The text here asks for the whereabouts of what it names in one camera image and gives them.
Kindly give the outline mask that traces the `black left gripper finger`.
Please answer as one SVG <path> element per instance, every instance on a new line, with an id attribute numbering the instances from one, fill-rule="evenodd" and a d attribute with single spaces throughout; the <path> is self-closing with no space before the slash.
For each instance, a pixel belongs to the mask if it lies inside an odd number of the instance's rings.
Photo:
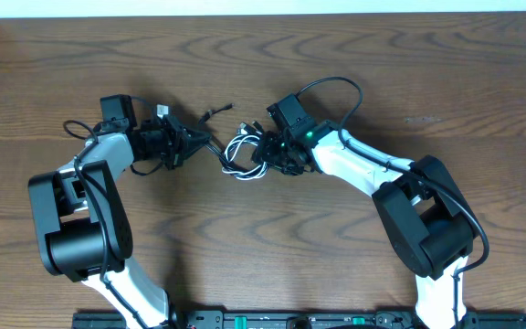
<path id="1" fill-rule="evenodd" d="M 192 128 L 185 128 L 186 141 L 188 145 L 204 145 L 210 142 L 212 134 Z"/>
<path id="2" fill-rule="evenodd" d="M 202 143 L 189 143 L 181 151 L 181 156 L 184 161 L 188 160 L 192 155 L 194 155 L 199 150 L 203 149 L 208 145 L 208 142 Z"/>

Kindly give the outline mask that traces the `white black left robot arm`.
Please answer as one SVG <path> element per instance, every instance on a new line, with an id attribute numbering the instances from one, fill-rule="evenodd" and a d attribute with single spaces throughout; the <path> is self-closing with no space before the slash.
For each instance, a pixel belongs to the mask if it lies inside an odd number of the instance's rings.
<path id="1" fill-rule="evenodd" d="M 87 131 L 72 160 L 28 182 L 44 267 L 100 293 L 128 328 L 185 328 L 187 320 L 168 292 L 132 256 L 132 229 L 116 181 L 138 161 L 156 159 L 174 169 L 211 135 L 172 115 L 142 123 L 113 116 Z"/>

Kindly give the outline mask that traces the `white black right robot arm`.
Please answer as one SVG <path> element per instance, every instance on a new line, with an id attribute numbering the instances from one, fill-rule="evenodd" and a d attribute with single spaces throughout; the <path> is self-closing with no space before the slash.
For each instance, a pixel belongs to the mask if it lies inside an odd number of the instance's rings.
<path id="1" fill-rule="evenodd" d="M 416 276 L 416 316 L 429 328 L 456 328 L 466 314 L 462 278 L 483 230 L 446 167 L 381 152 L 333 122 L 258 134 L 256 163 L 285 175 L 306 169 L 354 186 L 374 203 L 390 244 Z"/>

